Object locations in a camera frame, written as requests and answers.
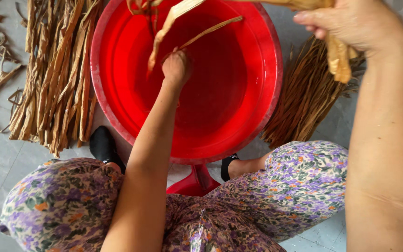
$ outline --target fingernail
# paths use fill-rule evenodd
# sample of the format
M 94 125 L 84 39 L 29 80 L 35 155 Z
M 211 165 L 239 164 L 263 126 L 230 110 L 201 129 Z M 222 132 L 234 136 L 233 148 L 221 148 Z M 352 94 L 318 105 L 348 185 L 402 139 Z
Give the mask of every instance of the fingernail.
M 293 17 L 293 20 L 295 20 L 296 22 L 302 22 L 302 21 L 304 21 L 305 18 L 306 18 L 306 13 L 304 11 L 299 11 L 295 14 L 295 16 Z

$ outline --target purple floral fabric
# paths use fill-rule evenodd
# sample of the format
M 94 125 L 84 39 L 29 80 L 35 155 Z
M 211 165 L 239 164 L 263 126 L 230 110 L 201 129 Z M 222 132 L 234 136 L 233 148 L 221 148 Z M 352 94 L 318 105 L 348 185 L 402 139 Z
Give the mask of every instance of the purple floral fabric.
M 344 208 L 347 151 L 291 142 L 265 169 L 203 198 L 167 195 L 163 251 L 285 251 L 278 245 Z M 94 159 L 46 163 L 9 193 L 0 231 L 27 251 L 99 251 L 123 175 Z
M 25 251 L 99 251 L 122 178 L 96 159 L 51 160 L 9 192 L 0 231 Z

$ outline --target red stool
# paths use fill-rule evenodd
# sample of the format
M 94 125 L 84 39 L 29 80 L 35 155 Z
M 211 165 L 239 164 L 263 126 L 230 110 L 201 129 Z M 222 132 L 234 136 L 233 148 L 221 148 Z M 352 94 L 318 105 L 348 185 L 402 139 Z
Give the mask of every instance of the red stool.
M 189 176 L 169 186 L 166 192 L 203 197 L 220 186 L 219 182 L 211 178 L 206 165 L 193 165 L 191 169 Z

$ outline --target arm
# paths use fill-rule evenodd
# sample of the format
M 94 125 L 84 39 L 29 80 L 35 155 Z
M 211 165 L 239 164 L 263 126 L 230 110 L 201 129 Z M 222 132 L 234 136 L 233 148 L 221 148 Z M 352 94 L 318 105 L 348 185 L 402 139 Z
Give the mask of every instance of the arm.
M 403 24 L 377 0 L 338 0 L 295 21 L 366 52 L 349 149 L 347 249 L 403 251 Z
M 161 251 L 167 168 L 176 107 L 190 75 L 187 68 L 186 55 L 176 50 L 163 65 L 165 79 L 130 154 L 103 252 Z

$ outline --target black shoe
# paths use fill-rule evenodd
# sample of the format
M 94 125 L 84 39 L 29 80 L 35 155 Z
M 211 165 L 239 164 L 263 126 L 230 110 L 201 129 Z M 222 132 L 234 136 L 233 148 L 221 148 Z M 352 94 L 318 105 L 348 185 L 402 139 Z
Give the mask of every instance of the black shoe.
M 90 152 L 103 163 L 115 163 L 120 167 L 122 174 L 125 174 L 125 164 L 117 154 L 116 142 L 110 131 L 105 126 L 97 128 L 90 138 Z
M 239 157 L 237 156 L 237 153 L 234 153 L 231 156 L 222 159 L 222 168 L 220 169 L 220 176 L 222 177 L 223 181 L 226 182 L 231 179 L 229 177 L 229 173 L 228 173 L 228 166 L 233 160 L 236 160 L 236 159 L 239 159 Z

